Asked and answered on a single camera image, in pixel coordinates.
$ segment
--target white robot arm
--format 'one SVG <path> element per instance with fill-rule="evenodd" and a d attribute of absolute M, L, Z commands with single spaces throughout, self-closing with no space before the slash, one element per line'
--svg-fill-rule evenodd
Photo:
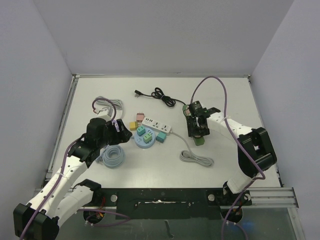
<path fill-rule="evenodd" d="M 213 130 L 232 141 L 236 138 L 262 171 L 269 169 L 277 162 L 269 135 L 263 127 L 254 129 L 227 117 L 230 128 L 228 129 L 223 112 L 215 107 L 203 108 L 199 101 L 185 105 L 182 110 L 187 122 L 188 135 L 195 139 L 195 143 L 203 144 L 204 139 L 197 140 L 209 135 L 210 130 Z M 239 170 L 223 186 L 231 194 L 240 193 L 259 174 L 257 168 L 239 146 L 238 165 Z"/>
<path fill-rule="evenodd" d="M 252 127 L 244 126 L 230 118 L 228 118 L 227 121 L 237 138 L 239 138 L 240 135 L 247 135 L 252 132 Z M 231 141 L 234 141 L 227 128 L 224 114 L 222 112 L 212 114 L 207 119 L 207 124 L 210 130 L 214 130 Z M 247 176 L 241 169 L 239 169 L 226 184 L 233 194 L 237 194 L 240 193 L 252 180 L 252 177 Z"/>
<path fill-rule="evenodd" d="M 70 195 L 65 195 L 103 147 L 126 143 L 131 136 L 121 119 L 116 124 L 101 117 L 91 119 L 86 133 L 68 147 L 57 173 L 26 205 L 20 203 L 14 209 L 15 235 L 20 239 L 54 240 L 59 227 L 79 208 L 88 203 L 100 204 L 101 185 L 89 179 L 79 183 Z"/>

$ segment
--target coiled white cable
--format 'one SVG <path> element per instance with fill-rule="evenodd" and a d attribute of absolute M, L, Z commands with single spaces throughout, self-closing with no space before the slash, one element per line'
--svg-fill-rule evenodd
<path fill-rule="evenodd" d="M 179 156 L 181 161 L 187 162 L 187 163 L 196 163 L 196 164 L 199 164 L 199 165 L 207 167 L 207 168 L 211 167 L 215 163 L 211 157 L 198 156 L 198 155 L 194 154 L 191 151 L 187 141 L 182 136 L 180 136 L 179 134 L 177 134 L 173 131 L 171 131 L 171 133 L 173 135 L 176 135 L 177 137 L 181 138 L 189 150 L 189 151 L 187 151 L 187 150 L 181 151 L 180 156 Z"/>
<path fill-rule="evenodd" d="M 123 148 L 119 145 L 112 145 L 107 146 L 104 152 L 96 159 L 96 161 L 102 161 L 106 167 L 115 169 L 123 164 L 125 159 L 126 155 Z"/>
<path fill-rule="evenodd" d="M 99 99 L 99 98 L 105 98 L 104 96 L 97 96 L 95 99 Z M 115 105 L 116 110 L 120 110 L 121 111 L 121 116 L 120 118 L 122 119 L 124 116 L 124 112 L 125 112 L 125 107 L 124 107 L 124 103 L 120 100 L 120 99 L 110 99 L 110 101 Z M 96 101 L 96 104 L 101 105 L 101 106 L 108 106 L 113 108 L 113 106 L 111 105 L 110 102 L 107 102 L 105 100 L 98 100 Z"/>

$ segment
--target yellow block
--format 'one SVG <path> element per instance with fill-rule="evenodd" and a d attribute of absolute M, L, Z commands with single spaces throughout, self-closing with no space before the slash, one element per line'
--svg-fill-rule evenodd
<path fill-rule="evenodd" d="M 136 121 L 132 121 L 129 123 L 130 131 L 135 131 L 138 128 L 138 123 Z"/>

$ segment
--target table surface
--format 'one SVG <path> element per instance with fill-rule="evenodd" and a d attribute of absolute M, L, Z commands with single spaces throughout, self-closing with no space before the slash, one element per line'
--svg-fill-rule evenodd
<path fill-rule="evenodd" d="M 164 94 L 189 103 L 191 95 L 202 78 L 80 78 L 74 93 L 70 111 L 66 120 L 60 146 L 53 165 L 55 173 L 61 166 L 67 146 L 86 131 L 90 119 L 97 115 L 92 111 L 92 101 L 97 96 L 108 99 L 121 99 L 124 103 L 123 122 L 129 129 L 137 113 L 168 124 L 172 130 L 183 136 L 191 150 L 200 156 L 214 159 L 212 167 L 203 167 L 195 163 L 182 162 L 179 154 L 186 150 L 185 143 L 170 134 L 164 143 L 155 143 L 147 149 L 139 148 L 134 140 L 121 144 L 125 162 L 116 169 L 110 169 L 101 162 L 94 162 L 82 174 L 78 183 L 84 179 L 98 182 L 103 188 L 221 188 L 238 169 L 237 145 L 221 134 L 210 131 L 202 146 L 195 146 L 188 137 L 187 124 L 182 113 L 182 104 L 177 102 L 173 108 L 167 107 L 161 100 L 149 97 L 135 97 L 135 90 L 151 94 L 159 87 Z M 233 120 L 253 128 L 262 125 L 247 78 L 222 78 L 228 94 L 227 115 Z M 207 108 L 223 110 L 224 92 L 220 83 L 208 79 L 195 94 Z M 252 187 L 280 187 L 276 167 L 265 172 L 265 180 L 257 180 Z"/>

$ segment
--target screw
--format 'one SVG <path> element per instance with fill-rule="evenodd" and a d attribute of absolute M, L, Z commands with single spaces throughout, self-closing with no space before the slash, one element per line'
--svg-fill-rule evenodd
<path fill-rule="evenodd" d="M 209 194 L 208 199 L 209 201 L 213 202 L 215 200 L 215 195 Z"/>
<path fill-rule="evenodd" d="M 246 194 L 243 196 L 243 198 L 244 198 L 245 200 L 248 200 L 248 201 L 251 200 L 251 196 L 250 196 L 250 194 L 248 194 L 248 193 L 246 193 Z"/>
<path fill-rule="evenodd" d="M 115 203 L 116 201 L 117 201 L 117 199 L 118 199 L 118 196 L 117 195 L 111 195 L 111 197 L 110 197 L 110 200 L 111 200 L 111 202 L 113 202 L 113 203 Z"/>

